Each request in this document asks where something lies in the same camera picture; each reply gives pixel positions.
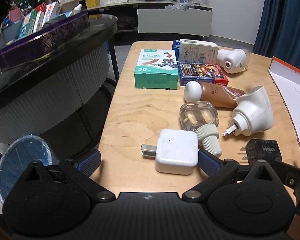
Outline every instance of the green box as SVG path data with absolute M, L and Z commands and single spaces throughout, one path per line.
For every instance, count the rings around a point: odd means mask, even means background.
M 177 89 L 178 65 L 174 50 L 142 49 L 134 81 L 136 88 Z
M 36 10 L 32 10 L 25 16 L 22 23 L 22 27 L 20 29 L 19 38 L 22 38 L 32 33 L 37 13 L 38 12 Z

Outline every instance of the white cardboard box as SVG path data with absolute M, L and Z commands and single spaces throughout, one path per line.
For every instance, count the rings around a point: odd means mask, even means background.
M 44 26 L 45 23 L 55 18 L 60 13 L 60 10 L 61 10 L 61 6 L 57 2 L 48 4 L 46 8 L 46 12 L 44 14 L 42 27 Z
M 43 12 L 43 11 L 38 12 L 37 17 L 34 22 L 33 33 L 41 30 L 44 14 L 45 14 L 45 12 Z
M 288 108 L 300 143 L 300 70 L 273 57 L 269 74 Z
M 179 62 L 215 64 L 219 47 L 214 42 L 180 40 Z

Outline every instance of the white power adapter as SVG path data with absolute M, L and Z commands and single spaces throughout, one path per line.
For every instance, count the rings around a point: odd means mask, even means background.
M 235 136 L 250 136 L 273 126 L 273 112 L 265 87 L 253 88 L 237 98 L 236 102 L 238 106 L 232 112 L 232 125 L 223 133 L 224 136 L 232 133 Z
M 155 169 L 163 173 L 189 175 L 198 164 L 198 136 L 195 132 L 162 129 L 158 145 L 141 146 L 142 155 L 155 158 Z

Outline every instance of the white fluted side panel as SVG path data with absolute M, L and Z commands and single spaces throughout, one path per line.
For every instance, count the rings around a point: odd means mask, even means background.
M 102 44 L 70 66 L 82 103 L 85 104 L 101 87 L 109 72 L 106 44 Z
M 0 109 L 0 142 L 51 129 L 82 105 L 69 67 Z

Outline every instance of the clear refill bottle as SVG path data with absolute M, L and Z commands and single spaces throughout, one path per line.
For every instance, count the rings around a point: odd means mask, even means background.
M 218 112 L 207 101 L 188 102 L 180 108 L 180 122 L 183 130 L 193 131 L 203 148 L 220 157 L 222 154 L 218 141 Z

